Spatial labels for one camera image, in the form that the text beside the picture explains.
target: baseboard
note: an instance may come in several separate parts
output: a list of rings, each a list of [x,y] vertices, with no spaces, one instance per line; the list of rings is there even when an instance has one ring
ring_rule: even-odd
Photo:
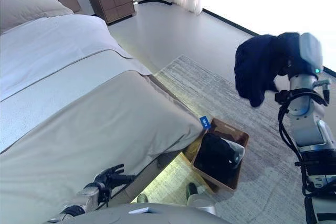
[[[243,26],[240,26],[237,23],[232,22],[231,20],[223,18],[222,16],[219,16],[219,15],[217,15],[217,14],[215,14],[215,13],[213,13],[213,12],[207,10],[207,9],[203,8],[202,11],[205,12],[205,13],[207,13],[207,14],[209,14],[209,15],[211,15],[211,16],[213,16],[214,18],[217,18],[217,19],[219,19],[219,20],[221,20],[221,21],[223,21],[223,22],[225,22],[225,23],[227,23],[229,25],[232,25],[233,27],[235,27],[235,28],[237,28],[239,30],[242,30],[242,31],[246,32],[247,34],[250,34],[252,36],[259,36],[260,35],[260,34],[255,33],[254,31],[251,31],[251,30],[249,30],[249,29],[247,29],[247,28],[245,28]],[[333,77],[336,77],[336,72],[334,72],[333,70],[331,70],[331,69],[329,69],[327,67],[323,67],[323,71],[326,72],[327,74],[330,74]]]
[[[166,5],[172,5],[173,2],[167,2],[165,0],[142,0],[142,1],[138,1],[138,4],[143,4],[143,3],[149,3],[149,2],[158,2],[158,3],[163,3]]]
[[[215,17],[215,18],[217,18],[217,19],[219,19],[219,20],[221,20],[221,21],[223,21],[223,22],[225,22],[225,23],[228,23],[229,25],[232,25],[233,27],[235,27],[235,28],[237,28],[239,30],[242,30],[242,31],[246,32],[247,34],[251,34],[252,36],[258,36],[258,35],[260,35],[260,34],[255,33],[254,31],[251,31],[251,30],[249,30],[249,29],[247,29],[247,28],[245,28],[243,26],[240,26],[237,23],[234,23],[234,22],[232,22],[232,21],[230,21],[230,20],[228,20],[226,18],[223,18],[222,16],[219,16],[219,15],[213,13],[213,12],[210,12],[207,9],[203,8],[202,11],[205,12],[205,13],[207,13],[207,14],[209,14],[209,15],[211,15],[211,16],[213,16],[213,17]]]
[[[336,72],[334,72],[333,70],[331,70],[329,68],[323,67],[323,71],[330,74],[331,76],[336,77]]]

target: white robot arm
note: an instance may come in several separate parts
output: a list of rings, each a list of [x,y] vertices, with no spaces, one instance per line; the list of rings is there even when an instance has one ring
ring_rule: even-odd
[[[305,195],[308,224],[336,222],[336,142],[323,121],[324,106],[329,103],[330,80],[318,80],[322,70],[321,46],[311,34],[299,37],[300,55],[289,55],[285,67],[290,91],[276,94],[281,104],[279,132],[295,152],[301,167],[302,193]],[[314,91],[322,86],[323,96]],[[282,123],[288,114],[294,142]]]

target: gray rug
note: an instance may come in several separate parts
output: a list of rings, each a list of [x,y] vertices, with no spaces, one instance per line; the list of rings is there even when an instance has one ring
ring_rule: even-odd
[[[241,99],[235,85],[180,56],[156,77],[198,116],[216,117],[250,135],[236,192],[211,195],[199,176],[178,156],[144,192],[150,202],[185,204],[185,187],[195,182],[231,223],[305,223],[300,171],[294,153],[278,133],[278,106],[267,100],[259,109]]]

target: nightstand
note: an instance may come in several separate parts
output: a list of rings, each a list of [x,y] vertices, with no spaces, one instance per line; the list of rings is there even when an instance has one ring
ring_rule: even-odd
[[[95,14],[107,24],[135,13],[133,0],[89,0]]]

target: white bedsheet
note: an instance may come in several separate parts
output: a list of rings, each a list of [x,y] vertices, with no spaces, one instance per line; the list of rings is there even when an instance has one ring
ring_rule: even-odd
[[[114,50],[132,58],[101,18],[64,15],[41,18],[0,37],[1,101],[82,58]]]
[[[129,70],[151,74],[96,17],[41,18],[0,38],[0,152],[109,79]]]

